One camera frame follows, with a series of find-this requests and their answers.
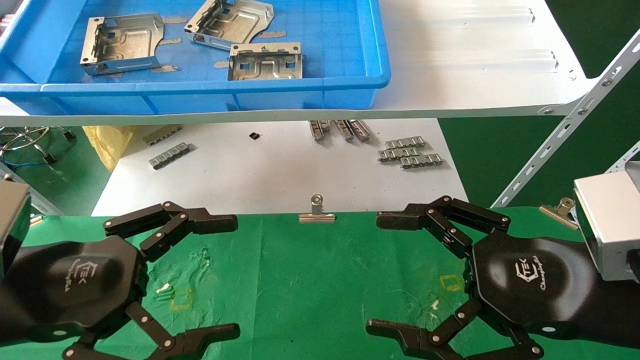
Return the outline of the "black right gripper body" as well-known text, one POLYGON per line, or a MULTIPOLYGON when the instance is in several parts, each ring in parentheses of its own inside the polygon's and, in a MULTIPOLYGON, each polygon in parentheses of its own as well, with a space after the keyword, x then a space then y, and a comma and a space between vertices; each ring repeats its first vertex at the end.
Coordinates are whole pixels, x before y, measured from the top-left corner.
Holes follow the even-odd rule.
POLYGON ((470 265, 480 319, 501 335, 519 329, 573 340, 601 331, 598 273, 584 243, 490 234, 473 246, 470 265))

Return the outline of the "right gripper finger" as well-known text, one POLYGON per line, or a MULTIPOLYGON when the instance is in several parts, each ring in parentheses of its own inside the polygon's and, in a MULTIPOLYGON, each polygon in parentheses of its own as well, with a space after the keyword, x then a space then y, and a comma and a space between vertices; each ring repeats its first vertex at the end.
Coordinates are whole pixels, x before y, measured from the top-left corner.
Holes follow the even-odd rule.
MULTIPOLYGON (((482 314, 484 303, 475 298, 466 301, 434 330, 406 323, 369 319, 366 333, 375 337, 391 338, 398 342, 402 353, 422 360, 464 360, 450 341, 482 314)), ((513 346, 467 356, 467 360, 539 360, 545 351, 533 341, 523 328, 515 326, 506 330, 513 346)))
POLYGON ((469 259, 473 240, 458 224, 491 234, 507 232, 511 220, 505 215, 453 198, 441 196, 431 203, 409 203, 402 211, 381 211, 375 225, 384 230, 426 230, 459 259, 469 259))

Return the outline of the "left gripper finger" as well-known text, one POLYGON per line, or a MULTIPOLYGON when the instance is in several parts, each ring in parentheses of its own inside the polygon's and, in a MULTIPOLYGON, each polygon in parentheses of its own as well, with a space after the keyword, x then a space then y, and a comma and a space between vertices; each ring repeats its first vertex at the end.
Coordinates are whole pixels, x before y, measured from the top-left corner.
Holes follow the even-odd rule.
MULTIPOLYGON (((214 343, 235 340, 241 330, 237 323, 188 329, 176 335, 158 323, 140 303, 134 301, 125 309, 126 315, 156 343, 147 360, 201 360, 214 343)), ((96 351, 96 333, 85 333, 62 353, 64 360, 122 360, 113 354, 96 351)))
POLYGON ((122 239, 153 230, 139 245, 142 258, 149 263, 160 259, 187 235, 230 233, 238 228, 236 215, 212 215, 204 207, 184 208, 174 202, 158 203, 103 223, 107 236, 122 239))

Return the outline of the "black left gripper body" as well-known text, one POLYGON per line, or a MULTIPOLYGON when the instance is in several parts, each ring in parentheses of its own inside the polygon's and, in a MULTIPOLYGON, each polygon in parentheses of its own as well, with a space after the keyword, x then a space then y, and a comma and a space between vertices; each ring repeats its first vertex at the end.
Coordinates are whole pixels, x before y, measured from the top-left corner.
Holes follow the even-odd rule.
POLYGON ((1 281, 0 342, 53 343, 114 335, 141 303, 147 263, 134 245, 110 235, 21 248, 1 281))

